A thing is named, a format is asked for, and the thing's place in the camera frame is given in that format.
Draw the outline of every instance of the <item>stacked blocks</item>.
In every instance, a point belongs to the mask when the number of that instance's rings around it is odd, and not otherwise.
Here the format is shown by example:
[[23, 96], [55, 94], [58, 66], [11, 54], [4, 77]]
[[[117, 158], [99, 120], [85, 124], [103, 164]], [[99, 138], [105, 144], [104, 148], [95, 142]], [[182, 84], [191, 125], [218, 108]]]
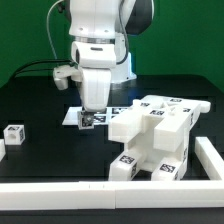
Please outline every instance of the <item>stacked blocks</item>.
[[[149, 95], [110, 120], [109, 140], [124, 143], [126, 156], [138, 155], [137, 172], [152, 172], [151, 180], [179, 180], [187, 171], [190, 130], [209, 110], [207, 101]], [[132, 167], [121, 166], [120, 156], [110, 166], [111, 181], [132, 179]]]

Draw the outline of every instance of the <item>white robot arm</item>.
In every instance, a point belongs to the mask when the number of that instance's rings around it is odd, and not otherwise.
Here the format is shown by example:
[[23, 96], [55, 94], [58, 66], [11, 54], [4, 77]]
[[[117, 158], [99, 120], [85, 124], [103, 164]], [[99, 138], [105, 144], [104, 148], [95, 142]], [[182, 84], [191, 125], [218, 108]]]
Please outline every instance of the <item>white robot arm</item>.
[[78, 83], [83, 106], [79, 127], [92, 128], [94, 113], [104, 111], [107, 106], [111, 84], [136, 78], [130, 68], [125, 27], [131, 15], [136, 17], [136, 10], [146, 3], [151, 9], [151, 14], [147, 15], [151, 23], [153, 0], [142, 3], [137, 0], [66, 2], [71, 18], [69, 34], [74, 37], [71, 56], [78, 66], [56, 68], [54, 80], [59, 89], [67, 88], [68, 76]]

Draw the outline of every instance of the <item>white cube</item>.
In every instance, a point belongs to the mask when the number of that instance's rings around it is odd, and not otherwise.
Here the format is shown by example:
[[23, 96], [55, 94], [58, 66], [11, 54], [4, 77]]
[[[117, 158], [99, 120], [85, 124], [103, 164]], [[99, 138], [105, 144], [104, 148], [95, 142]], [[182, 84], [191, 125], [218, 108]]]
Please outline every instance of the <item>white cube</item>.
[[21, 145], [25, 140], [24, 125], [8, 125], [4, 130], [6, 145]]

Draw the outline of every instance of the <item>black table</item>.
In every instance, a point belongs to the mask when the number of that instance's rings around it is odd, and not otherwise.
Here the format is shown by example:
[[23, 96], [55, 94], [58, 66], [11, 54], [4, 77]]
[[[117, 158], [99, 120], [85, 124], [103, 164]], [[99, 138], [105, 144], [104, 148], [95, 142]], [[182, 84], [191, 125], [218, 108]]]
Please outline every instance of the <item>black table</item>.
[[[191, 131], [186, 180], [208, 179], [194, 154], [195, 136], [207, 136], [224, 157], [224, 94], [201, 76], [138, 76], [136, 84], [111, 91], [108, 106], [130, 106], [133, 99], [163, 95], [208, 100], [208, 114], [201, 114]], [[79, 131], [62, 126], [70, 106], [80, 106], [78, 91], [58, 91], [52, 77], [20, 77], [0, 89], [0, 138], [8, 124], [24, 124], [26, 140], [7, 146], [0, 162], [0, 183], [107, 180], [110, 163], [123, 145], [107, 140], [107, 126]], [[140, 172], [135, 180], [149, 180]], [[0, 212], [0, 223], [213, 223], [224, 221], [224, 208], [116, 209], [79, 211]]]

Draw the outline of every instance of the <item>green wall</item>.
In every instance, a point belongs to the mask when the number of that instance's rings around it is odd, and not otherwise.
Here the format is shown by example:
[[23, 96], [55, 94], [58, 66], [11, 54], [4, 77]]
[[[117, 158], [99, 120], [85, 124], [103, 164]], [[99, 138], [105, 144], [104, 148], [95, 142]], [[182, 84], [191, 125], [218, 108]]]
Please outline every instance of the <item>green wall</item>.
[[[54, 2], [0, 2], [0, 85], [18, 66], [53, 58], [45, 20]], [[223, 0], [155, 0], [151, 27], [142, 35], [129, 38], [135, 72], [203, 75], [224, 91], [223, 12]], [[59, 57], [67, 58], [69, 24], [55, 12], [51, 28]]]

